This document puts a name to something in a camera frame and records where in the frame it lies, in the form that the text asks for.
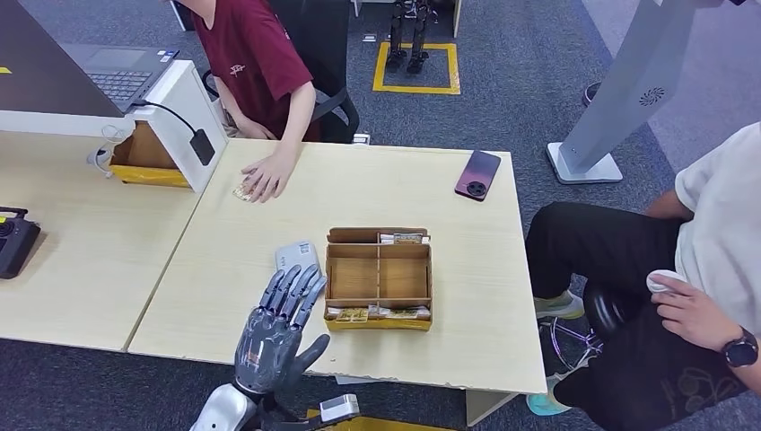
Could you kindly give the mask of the person's right hand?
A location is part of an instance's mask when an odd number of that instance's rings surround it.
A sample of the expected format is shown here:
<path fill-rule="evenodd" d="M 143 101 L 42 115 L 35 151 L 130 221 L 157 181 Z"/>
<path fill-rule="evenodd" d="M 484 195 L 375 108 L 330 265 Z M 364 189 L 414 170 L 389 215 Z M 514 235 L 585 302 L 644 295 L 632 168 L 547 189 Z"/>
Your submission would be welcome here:
<path fill-rule="evenodd" d="M 246 116 L 234 119 L 233 121 L 243 137 L 252 139 L 276 139 L 276 136 L 269 129 Z"/>

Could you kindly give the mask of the person's left hand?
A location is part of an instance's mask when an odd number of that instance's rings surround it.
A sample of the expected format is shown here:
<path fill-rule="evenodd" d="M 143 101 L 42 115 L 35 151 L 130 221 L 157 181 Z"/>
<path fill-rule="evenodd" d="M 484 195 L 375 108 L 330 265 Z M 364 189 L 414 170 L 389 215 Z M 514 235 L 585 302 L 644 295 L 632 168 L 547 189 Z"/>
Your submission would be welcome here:
<path fill-rule="evenodd" d="M 264 203 L 283 192 L 298 162 L 296 153 L 275 151 L 241 170 L 241 192 L 249 202 Z"/>
<path fill-rule="evenodd" d="M 683 340 L 715 352 L 740 339 L 741 327 L 730 319 L 703 291 L 677 278 L 651 273 L 647 280 L 665 286 L 651 301 L 662 318 L 662 326 Z"/>

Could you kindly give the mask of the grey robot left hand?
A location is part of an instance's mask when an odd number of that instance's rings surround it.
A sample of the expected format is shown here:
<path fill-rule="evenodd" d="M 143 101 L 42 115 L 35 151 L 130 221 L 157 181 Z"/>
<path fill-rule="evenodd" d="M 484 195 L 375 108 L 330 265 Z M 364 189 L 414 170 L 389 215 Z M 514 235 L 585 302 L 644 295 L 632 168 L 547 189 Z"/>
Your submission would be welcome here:
<path fill-rule="evenodd" d="M 234 354 L 234 385 L 260 400 L 296 384 L 328 348 L 323 333 L 300 350 L 302 333 L 327 284 L 317 265 L 279 269 L 250 312 Z"/>

